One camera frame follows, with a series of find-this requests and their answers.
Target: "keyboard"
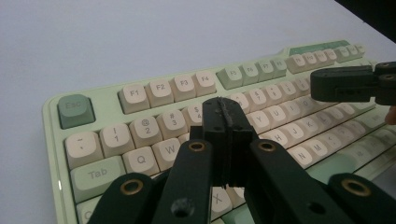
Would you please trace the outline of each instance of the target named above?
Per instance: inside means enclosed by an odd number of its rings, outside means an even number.
[[[260,138],[277,141],[315,179],[338,173],[373,179],[396,162],[388,107],[324,103],[310,97],[312,71],[371,65],[365,47],[337,40],[153,79],[54,96],[43,106],[58,223],[87,223],[120,175],[155,176],[172,167],[202,102],[239,103]],[[213,188],[212,223],[253,223],[240,188]]]

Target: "screw hole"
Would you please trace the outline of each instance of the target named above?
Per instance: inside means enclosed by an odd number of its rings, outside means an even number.
[[[143,182],[139,179],[132,179],[125,181],[120,190],[125,195],[133,195],[138,193],[143,188]]]
[[[264,151],[274,151],[275,150],[275,146],[272,145],[271,143],[259,143],[259,149],[264,150]]]
[[[190,217],[194,213],[195,207],[191,199],[177,199],[172,203],[171,212],[175,217]]]
[[[344,179],[341,181],[341,185],[344,187],[344,189],[357,196],[367,197],[371,195],[370,189],[357,180]]]
[[[189,149],[191,149],[192,151],[203,151],[205,150],[205,145],[200,142],[193,142],[189,144]]]
[[[316,214],[323,215],[326,213],[326,209],[324,209],[324,207],[319,203],[309,203],[308,208]]]

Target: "escape key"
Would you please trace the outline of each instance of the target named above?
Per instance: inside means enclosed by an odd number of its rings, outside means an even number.
[[[95,121],[90,99],[81,94],[62,97],[58,103],[58,110],[62,129]]]

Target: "white table surface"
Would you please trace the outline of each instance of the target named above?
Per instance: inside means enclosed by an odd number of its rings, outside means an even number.
[[[0,0],[0,223],[56,223],[51,96],[334,39],[396,60],[394,43],[331,0]]]

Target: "number key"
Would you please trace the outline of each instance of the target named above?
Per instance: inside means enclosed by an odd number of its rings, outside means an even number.
[[[154,117],[136,119],[129,125],[129,129],[136,148],[151,146],[163,140],[157,120]]]

